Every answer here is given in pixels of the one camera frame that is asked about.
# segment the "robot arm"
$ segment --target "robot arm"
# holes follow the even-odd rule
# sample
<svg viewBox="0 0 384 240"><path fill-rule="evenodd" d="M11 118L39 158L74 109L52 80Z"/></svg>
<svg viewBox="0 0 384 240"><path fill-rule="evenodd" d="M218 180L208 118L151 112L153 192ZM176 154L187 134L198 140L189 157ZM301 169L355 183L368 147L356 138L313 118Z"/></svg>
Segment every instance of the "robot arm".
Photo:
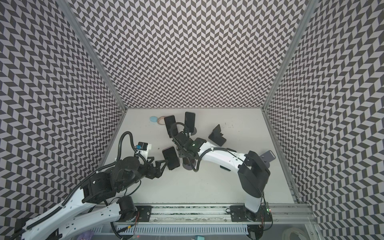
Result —
<svg viewBox="0 0 384 240"><path fill-rule="evenodd" d="M176 127L177 124L186 127L183 123L177 122L171 128ZM260 157L252 151L243 154L228 148L217 147L201 138L192 140L184 132L180 132L172 138L179 156L187 157L195 172L199 170L200 162L204 160L214 162L222 169L238 174L242 188L246 192L245 208L249 212L249 219L252 219L253 213L259 210L262 192L270 176L270 171ZM197 160L196 168L193 167L190 159Z"/></svg>
<svg viewBox="0 0 384 240"><path fill-rule="evenodd" d="M135 156L126 157L122 160L120 159L121 144L127 134L131 137L131 145ZM136 208L129 196L123 196L116 203L95 212L83 214L79 217L77 215L114 197L116 193L127 189L144 177L149 179L160 177L167 165L167 161L156 161L155 166L153 166L154 159L148 157L150 149L150 144L142 142L134 146L132 134L125 132L119 140L118 159L115 163L108 164L91 173L73 189L64 201L50 210L26 222L21 221L20 227L15 227L15 233L11 239L22 236L24 240L63 240L106 222L132 219Z"/></svg>

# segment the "chevron pattern wall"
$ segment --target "chevron pattern wall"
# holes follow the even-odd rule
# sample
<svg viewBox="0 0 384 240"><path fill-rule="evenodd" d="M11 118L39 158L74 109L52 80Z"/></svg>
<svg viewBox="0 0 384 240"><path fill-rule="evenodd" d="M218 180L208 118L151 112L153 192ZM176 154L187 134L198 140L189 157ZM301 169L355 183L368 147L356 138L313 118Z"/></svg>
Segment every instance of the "chevron pattern wall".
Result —
<svg viewBox="0 0 384 240"><path fill-rule="evenodd" d="M97 167L122 115L54 0L0 1L0 239Z"/></svg>
<svg viewBox="0 0 384 240"><path fill-rule="evenodd" d="M327 239L384 239L383 9L321 0L268 108Z"/></svg>
<svg viewBox="0 0 384 240"><path fill-rule="evenodd" d="M262 106L307 0L69 0L128 107Z"/></svg>

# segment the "red wire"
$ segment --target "red wire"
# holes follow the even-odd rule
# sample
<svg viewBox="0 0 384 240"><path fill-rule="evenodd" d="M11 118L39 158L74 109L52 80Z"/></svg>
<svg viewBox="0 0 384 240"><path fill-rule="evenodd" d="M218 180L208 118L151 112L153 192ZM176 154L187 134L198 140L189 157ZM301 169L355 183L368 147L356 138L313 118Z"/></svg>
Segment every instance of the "red wire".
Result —
<svg viewBox="0 0 384 240"><path fill-rule="evenodd" d="M137 223L137 219L139 218L139 214L140 214L140 212L138 211L138 212L137 212L137 217L136 217L136 220L135 220L135 228L133 229L133 235L135 235L135 231L136 231L136 223Z"/></svg>

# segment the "mounting plate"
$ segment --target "mounting plate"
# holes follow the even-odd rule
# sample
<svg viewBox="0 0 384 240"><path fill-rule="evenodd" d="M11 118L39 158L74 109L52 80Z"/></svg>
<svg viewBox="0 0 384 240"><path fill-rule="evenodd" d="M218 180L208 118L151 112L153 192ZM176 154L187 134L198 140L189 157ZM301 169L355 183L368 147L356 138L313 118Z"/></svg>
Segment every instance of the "mounting plate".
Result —
<svg viewBox="0 0 384 240"><path fill-rule="evenodd" d="M231 210L230 214L232 222L253 222L246 217L244 206L232 205L229 207L229 209ZM271 215L267 214L266 206L264 205L260 206L259 211L256 213L255 222L261 222L262 216L265 222L272 221Z"/></svg>
<svg viewBox="0 0 384 240"><path fill-rule="evenodd" d="M149 222L149 218L151 217L152 206L136 206L139 211L139 219L138 222Z"/></svg>

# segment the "white table surface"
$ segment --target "white table surface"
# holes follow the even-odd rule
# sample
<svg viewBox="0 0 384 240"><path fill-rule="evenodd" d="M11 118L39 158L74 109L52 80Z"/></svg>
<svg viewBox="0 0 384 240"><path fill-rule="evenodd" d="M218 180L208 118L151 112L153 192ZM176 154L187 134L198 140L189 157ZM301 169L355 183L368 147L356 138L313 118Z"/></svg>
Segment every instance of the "white table surface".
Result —
<svg viewBox="0 0 384 240"><path fill-rule="evenodd" d="M261 155L268 150L276 155L270 134L265 124L261 109L129 109L112 145L106 163L115 161L118 141L125 131L133 134L134 144L147 142L152 144L149 156L163 160L162 150L175 146L168 137L165 126L150 122L151 116L175 115L177 122L184 122L184 113L196 113L195 127L197 134L191 136L208 139L212 130L220 124L223 137L227 139L223 147L237 152L249 150ZM132 156L133 150L129 136L124 138L121 158ZM271 175L265 187L265 198L269 203L294 203L285 180L279 160L270 164ZM128 193L137 184L129 187ZM143 178L140 188L132 195L135 203L244 203L243 191L237 173L227 172L219 165L201 161L198 172L186 170L182 166L170 171L167 167L160 178Z"/></svg>

